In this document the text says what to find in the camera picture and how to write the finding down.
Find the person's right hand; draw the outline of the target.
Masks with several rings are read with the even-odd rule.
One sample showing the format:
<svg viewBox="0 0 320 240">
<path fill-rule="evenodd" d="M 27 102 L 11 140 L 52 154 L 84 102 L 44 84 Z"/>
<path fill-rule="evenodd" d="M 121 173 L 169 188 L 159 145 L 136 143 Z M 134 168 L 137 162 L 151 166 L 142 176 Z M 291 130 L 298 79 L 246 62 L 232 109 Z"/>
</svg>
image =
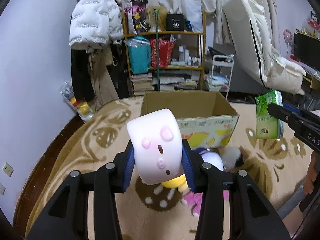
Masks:
<svg viewBox="0 0 320 240">
<path fill-rule="evenodd" d="M 316 165 L 316 152 L 313 152 L 311 154 L 311 161 L 308 167 L 305 183 L 303 186 L 303 192 L 305 195 L 312 194 L 313 192 L 313 184 L 317 178 L 315 165 Z"/>
</svg>

